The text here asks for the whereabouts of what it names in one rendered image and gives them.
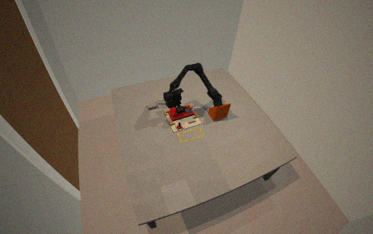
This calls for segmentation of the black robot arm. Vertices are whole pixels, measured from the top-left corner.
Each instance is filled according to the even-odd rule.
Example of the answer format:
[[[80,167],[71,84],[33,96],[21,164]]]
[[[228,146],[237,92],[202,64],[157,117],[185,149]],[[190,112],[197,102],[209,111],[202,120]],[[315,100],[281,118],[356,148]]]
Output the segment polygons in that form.
[[[163,92],[163,98],[166,101],[166,106],[168,108],[173,108],[176,106],[174,99],[181,98],[181,92],[183,92],[182,88],[179,88],[179,84],[181,83],[183,77],[186,75],[188,71],[194,71],[196,74],[199,75],[203,83],[205,84],[206,88],[208,89],[207,94],[214,100],[214,106],[222,106],[222,96],[211,86],[210,82],[208,81],[207,77],[203,73],[203,68],[200,63],[186,65],[184,69],[180,72],[178,77],[170,84],[170,89],[167,92]]]

